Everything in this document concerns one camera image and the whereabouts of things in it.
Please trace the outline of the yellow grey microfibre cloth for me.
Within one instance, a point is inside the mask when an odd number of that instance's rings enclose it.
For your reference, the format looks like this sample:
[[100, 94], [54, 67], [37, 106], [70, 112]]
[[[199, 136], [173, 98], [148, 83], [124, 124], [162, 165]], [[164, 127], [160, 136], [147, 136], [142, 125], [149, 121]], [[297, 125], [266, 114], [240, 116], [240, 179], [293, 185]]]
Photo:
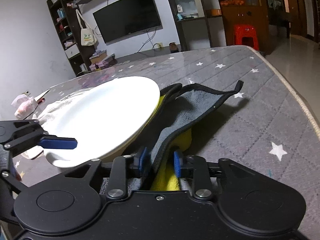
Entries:
[[142, 131], [124, 151], [137, 158], [138, 178], [130, 178], [128, 191], [178, 191], [171, 149], [185, 151], [191, 145], [191, 129], [228, 98], [240, 92], [238, 81], [230, 91], [219, 91], [197, 83], [176, 83], [160, 91], [156, 110]]

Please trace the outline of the white ceramic bowl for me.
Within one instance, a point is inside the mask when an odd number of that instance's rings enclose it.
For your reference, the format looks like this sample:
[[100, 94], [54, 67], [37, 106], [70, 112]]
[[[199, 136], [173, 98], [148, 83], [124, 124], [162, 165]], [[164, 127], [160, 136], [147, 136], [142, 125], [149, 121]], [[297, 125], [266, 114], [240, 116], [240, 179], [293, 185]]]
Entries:
[[52, 103], [40, 117], [43, 129], [74, 138], [78, 145], [73, 150], [45, 149], [45, 158], [56, 167], [69, 168], [115, 155], [150, 120], [159, 99], [155, 81], [129, 76]]

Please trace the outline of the pink white plastic bag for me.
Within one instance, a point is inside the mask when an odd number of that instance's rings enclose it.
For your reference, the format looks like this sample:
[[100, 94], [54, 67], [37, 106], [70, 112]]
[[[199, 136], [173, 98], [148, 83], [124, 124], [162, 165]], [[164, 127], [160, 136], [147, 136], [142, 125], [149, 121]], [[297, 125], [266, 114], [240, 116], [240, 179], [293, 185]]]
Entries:
[[20, 94], [12, 101], [11, 105], [16, 109], [15, 117], [22, 120], [35, 111], [38, 103], [33, 97]]

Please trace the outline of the grey star-patterned table cover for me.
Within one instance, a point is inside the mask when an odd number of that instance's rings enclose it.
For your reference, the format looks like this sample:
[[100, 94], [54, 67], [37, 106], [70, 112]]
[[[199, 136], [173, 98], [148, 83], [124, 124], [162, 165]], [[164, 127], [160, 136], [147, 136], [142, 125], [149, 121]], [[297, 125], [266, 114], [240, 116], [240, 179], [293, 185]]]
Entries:
[[266, 59], [245, 46], [163, 55], [87, 74], [51, 87], [36, 111], [55, 113], [51, 103], [70, 102], [107, 81], [145, 76], [160, 88], [198, 83], [241, 91], [192, 129], [187, 152], [208, 161], [229, 158], [299, 191], [307, 211], [300, 231], [319, 239], [319, 125], [307, 104]]

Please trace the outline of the stack of boxes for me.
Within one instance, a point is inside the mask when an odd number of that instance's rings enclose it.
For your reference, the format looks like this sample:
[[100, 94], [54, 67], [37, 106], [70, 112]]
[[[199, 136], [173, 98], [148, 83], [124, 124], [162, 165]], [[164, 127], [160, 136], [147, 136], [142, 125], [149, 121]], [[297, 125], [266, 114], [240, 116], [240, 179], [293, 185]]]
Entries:
[[89, 60], [91, 62], [89, 67], [91, 71], [105, 69], [117, 64], [115, 55], [108, 55], [106, 50], [97, 50]]

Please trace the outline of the beige canvas tote bag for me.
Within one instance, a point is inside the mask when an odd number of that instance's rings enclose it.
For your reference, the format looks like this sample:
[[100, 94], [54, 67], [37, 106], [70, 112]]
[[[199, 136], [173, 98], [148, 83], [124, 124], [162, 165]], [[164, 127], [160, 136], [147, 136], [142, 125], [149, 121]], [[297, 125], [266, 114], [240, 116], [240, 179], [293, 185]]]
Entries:
[[94, 34], [93, 29], [83, 18], [81, 12], [76, 9], [76, 16], [80, 25], [80, 40], [83, 47], [94, 46], [97, 42], [97, 38]]

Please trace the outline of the dark wooden shelf unit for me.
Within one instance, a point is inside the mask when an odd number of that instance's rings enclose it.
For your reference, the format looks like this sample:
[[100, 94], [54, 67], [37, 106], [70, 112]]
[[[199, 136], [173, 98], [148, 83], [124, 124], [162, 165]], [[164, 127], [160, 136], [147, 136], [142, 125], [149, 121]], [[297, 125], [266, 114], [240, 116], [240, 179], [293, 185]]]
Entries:
[[47, 0], [48, 9], [61, 46], [76, 76], [89, 71], [93, 46], [81, 45], [81, 27], [84, 21], [77, 18], [79, 5], [92, 0]]

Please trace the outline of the red plastic stool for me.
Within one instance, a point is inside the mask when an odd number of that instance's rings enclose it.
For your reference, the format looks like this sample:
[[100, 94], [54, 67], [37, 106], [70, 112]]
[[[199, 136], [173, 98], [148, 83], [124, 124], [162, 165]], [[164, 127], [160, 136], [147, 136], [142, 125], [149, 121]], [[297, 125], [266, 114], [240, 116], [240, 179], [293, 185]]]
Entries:
[[235, 45], [245, 45], [245, 41], [247, 41], [249, 47], [259, 50], [257, 31], [253, 25], [235, 24], [233, 26], [233, 41]]

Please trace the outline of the black flat-screen television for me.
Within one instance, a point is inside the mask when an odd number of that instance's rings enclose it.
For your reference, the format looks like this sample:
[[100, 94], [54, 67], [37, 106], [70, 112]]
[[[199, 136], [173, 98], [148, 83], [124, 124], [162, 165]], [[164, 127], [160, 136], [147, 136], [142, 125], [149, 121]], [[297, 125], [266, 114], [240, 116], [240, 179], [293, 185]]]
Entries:
[[106, 43], [161, 26], [154, 0], [118, 0], [93, 16]]

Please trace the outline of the dark glass display cabinet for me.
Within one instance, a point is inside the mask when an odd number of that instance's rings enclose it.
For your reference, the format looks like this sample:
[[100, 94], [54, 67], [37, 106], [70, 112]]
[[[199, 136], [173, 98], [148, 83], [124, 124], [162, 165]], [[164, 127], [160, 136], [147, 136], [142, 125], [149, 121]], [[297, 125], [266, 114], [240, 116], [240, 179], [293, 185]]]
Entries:
[[224, 47], [219, 0], [168, 0], [182, 51]]

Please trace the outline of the brown wooden cabinet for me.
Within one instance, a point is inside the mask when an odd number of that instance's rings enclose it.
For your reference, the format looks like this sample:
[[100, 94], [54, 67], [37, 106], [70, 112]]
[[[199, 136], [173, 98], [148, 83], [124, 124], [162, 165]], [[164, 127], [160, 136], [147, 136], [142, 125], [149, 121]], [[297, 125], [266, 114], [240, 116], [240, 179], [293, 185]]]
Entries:
[[266, 0], [218, 0], [225, 31], [226, 44], [235, 45], [234, 26], [252, 25], [257, 33], [259, 51], [271, 52], [269, 17]]

